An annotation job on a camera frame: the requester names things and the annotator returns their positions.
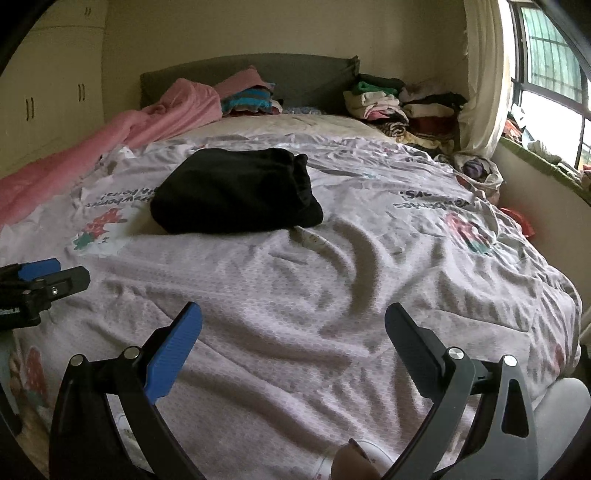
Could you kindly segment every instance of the bed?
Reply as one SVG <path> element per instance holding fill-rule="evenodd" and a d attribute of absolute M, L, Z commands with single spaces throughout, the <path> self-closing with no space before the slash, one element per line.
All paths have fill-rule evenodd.
<path fill-rule="evenodd" d="M 193 152 L 269 147 L 308 155 L 321 225 L 172 236 L 151 219 L 154 189 Z M 141 345 L 196 301 L 203 332 L 158 408 L 211 479 L 310 479 L 323 452 L 350 437 L 395 459 L 430 408 L 384 331 L 395 301 L 472 358 L 515 356 L 546 419 L 559 408 L 544 396 L 579 359 L 579 296 L 520 227 L 449 165 L 342 116 L 226 118 L 118 147 L 71 191 L 0 232 L 1 262 L 50 257 L 84 265 L 92 283 L 55 303 L 39 327 L 16 332 L 16 369 L 41 423 L 72 355 L 109 358 Z M 112 409 L 142 465 L 121 406 Z M 565 426 L 554 448 L 577 428 Z"/>

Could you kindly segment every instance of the window sill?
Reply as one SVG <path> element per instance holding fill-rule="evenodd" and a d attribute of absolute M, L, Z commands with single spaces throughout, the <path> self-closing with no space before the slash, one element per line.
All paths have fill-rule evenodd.
<path fill-rule="evenodd" d="M 544 160 L 533 152 L 526 150 L 521 145 L 509 140 L 508 138 L 501 137 L 500 142 L 504 147 L 514 153 L 521 160 L 527 162 L 536 170 L 542 172 L 549 177 L 554 177 L 562 185 L 572 190 L 575 194 L 581 197 L 589 206 L 591 206 L 591 192 L 583 190 L 583 187 L 573 177 L 566 173 L 561 167 L 552 165 L 550 162 Z"/>

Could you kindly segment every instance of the cream wall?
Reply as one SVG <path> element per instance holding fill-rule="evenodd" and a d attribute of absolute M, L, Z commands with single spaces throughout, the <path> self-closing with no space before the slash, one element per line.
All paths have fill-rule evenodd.
<path fill-rule="evenodd" d="M 568 276 L 581 295 L 583 308 L 589 308 L 591 206 L 502 144 L 492 159 L 505 179 L 500 206 L 513 207 L 527 217 L 535 230 L 532 244 L 549 264 Z"/>
<path fill-rule="evenodd" d="M 358 55 L 365 73 L 465 94 L 465 28 L 463 0 L 111 0 L 105 118 L 139 106 L 143 72 L 243 53 Z"/>

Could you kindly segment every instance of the metal bolt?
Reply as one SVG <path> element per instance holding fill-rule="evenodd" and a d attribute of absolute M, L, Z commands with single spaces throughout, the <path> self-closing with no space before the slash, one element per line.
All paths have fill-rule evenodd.
<path fill-rule="evenodd" d="M 134 358 L 138 358 L 139 357 L 139 348 L 137 348 L 136 346 L 130 346 L 129 348 L 125 349 L 125 352 L 123 352 L 123 356 L 127 360 L 133 360 Z"/>
<path fill-rule="evenodd" d="M 456 346 L 450 348 L 447 353 L 450 357 L 455 358 L 456 360 L 461 360 L 464 358 L 464 351 Z"/>
<path fill-rule="evenodd" d="M 505 355 L 503 361 L 510 367 L 517 366 L 517 359 L 513 355 Z"/>
<path fill-rule="evenodd" d="M 73 367 L 78 367 L 82 364 L 83 361 L 84 361 L 84 355 L 81 355 L 81 354 L 74 355 L 72 358 L 70 358 L 70 365 Z"/>

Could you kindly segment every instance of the cabinet door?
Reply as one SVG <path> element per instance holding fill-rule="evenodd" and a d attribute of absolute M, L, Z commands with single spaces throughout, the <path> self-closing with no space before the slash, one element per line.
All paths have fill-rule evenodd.
<path fill-rule="evenodd" d="M 33 26 L 33 30 L 48 27 L 105 27 L 107 0 L 57 0 Z"/>
<path fill-rule="evenodd" d="M 103 125 L 100 28 L 56 28 L 60 129 L 70 147 Z"/>
<path fill-rule="evenodd" d="M 85 138 L 100 128 L 105 121 L 102 91 L 103 30 L 96 28 L 81 30 L 83 31 L 77 36 L 79 49 L 77 67 L 82 84 L 80 136 Z"/>
<path fill-rule="evenodd" d="M 0 168 L 35 160 L 38 150 L 43 156 L 60 135 L 52 49 L 48 35 L 30 32 L 0 76 Z"/>

